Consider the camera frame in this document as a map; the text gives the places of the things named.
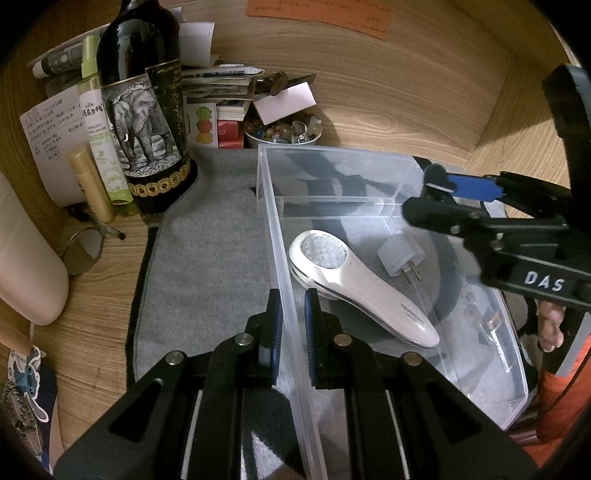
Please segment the paper note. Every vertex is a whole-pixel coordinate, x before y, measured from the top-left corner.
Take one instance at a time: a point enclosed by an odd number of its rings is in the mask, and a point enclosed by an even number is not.
[[[68,152],[88,143],[78,87],[64,90],[21,115],[27,141],[49,197],[57,206],[84,202]]]
[[[385,40],[390,28],[389,5],[376,0],[309,0],[312,19]]]
[[[187,67],[211,67],[219,56],[211,55],[213,22],[180,24],[181,64]]]
[[[309,0],[248,0],[246,14],[308,21],[312,18],[312,5]]]
[[[317,20],[385,40],[391,9],[378,0],[248,0],[251,17]]]
[[[269,125],[280,118],[316,105],[308,82],[299,83],[254,102],[263,125]]]

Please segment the handwritten note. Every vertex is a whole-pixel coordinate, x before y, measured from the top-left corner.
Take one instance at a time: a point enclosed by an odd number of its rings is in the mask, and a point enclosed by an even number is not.
[[[311,20],[310,0],[248,0],[246,14],[249,17],[288,18]]]
[[[379,0],[248,0],[251,17],[316,20],[349,28],[380,40],[388,36],[389,5]]]
[[[74,85],[21,115],[21,124],[43,185],[60,207],[84,202],[85,197],[66,155],[88,143],[88,135]]]

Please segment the small mirror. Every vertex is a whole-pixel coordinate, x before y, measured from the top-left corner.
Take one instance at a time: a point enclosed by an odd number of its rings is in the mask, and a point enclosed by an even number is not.
[[[93,227],[75,234],[61,258],[66,265],[68,275],[82,275],[88,272],[100,258],[103,240],[103,233]]]

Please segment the finger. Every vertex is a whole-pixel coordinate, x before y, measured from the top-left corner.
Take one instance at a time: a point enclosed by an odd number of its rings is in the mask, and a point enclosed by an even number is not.
[[[541,328],[538,331],[538,337],[541,341],[544,340],[547,346],[559,347],[564,342],[564,335],[560,331],[560,327],[556,322],[544,319],[541,322]]]
[[[538,304],[538,315],[560,323],[564,319],[564,307],[550,301],[542,300]]]
[[[550,353],[555,348],[554,345],[552,345],[549,341],[544,340],[542,337],[538,338],[538,342],[540,343],[540,348],[545,353]]]

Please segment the elephant label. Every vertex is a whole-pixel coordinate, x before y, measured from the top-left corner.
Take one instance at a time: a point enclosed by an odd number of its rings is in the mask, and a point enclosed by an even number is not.
[[[105,86],[102,95],[127,177],[154,175],[183,159],[147,74]]]

